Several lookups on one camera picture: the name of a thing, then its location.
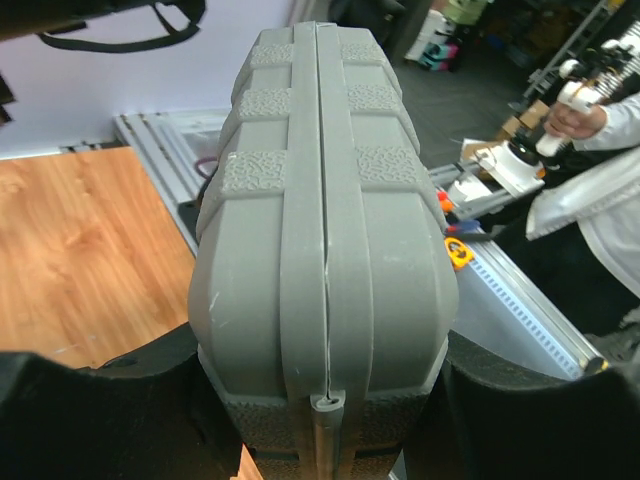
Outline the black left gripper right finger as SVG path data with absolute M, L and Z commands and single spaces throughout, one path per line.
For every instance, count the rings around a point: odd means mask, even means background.
M 639 365 L 565 381 L 451 333 L 403 453 L 410 479 L 636 479 Z

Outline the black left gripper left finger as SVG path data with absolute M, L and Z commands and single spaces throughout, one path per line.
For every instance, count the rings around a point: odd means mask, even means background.
M 188 325 L 97 369 L 1 355 L 4 479 L 229 479 L 241 452 Z

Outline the grey plastic tool case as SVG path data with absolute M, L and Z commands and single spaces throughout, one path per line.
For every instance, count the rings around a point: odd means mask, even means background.
M 372 34 L 259 34 L 201 204 L 189 322 L 266 479 L 384 479 L 448 348 L 458 286 Z

